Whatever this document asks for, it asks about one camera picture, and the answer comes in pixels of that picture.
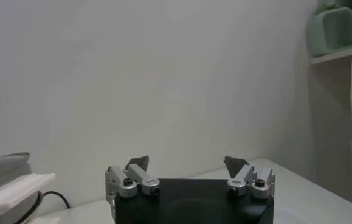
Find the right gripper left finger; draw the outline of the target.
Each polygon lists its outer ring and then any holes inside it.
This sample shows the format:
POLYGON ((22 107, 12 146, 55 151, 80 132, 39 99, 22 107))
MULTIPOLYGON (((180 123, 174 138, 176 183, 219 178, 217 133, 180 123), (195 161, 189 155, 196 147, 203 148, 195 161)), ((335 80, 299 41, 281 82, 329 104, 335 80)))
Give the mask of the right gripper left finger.
POLYGON ((116 196, 134 198, 140 192, 149 197, 160 195, 160 180, 147 174, 148 155, 132 158, 122 169, 119 166, 109 166, 105 171, 106 201, 112 210, 116 208, 116 196))

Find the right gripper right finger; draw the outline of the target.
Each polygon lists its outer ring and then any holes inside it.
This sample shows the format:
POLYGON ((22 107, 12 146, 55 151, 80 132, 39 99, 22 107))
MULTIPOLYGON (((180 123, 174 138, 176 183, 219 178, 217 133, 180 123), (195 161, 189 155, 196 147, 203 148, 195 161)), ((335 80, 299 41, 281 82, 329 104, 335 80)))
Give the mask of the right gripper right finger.
POLYGON ((230 198, 243 197, 247 193, 257 200, 267 200, 275 195, 275 173, 270 168, 259 172, 245 159, 225 156, 224 164, 229 172, 227 194, 230 198))

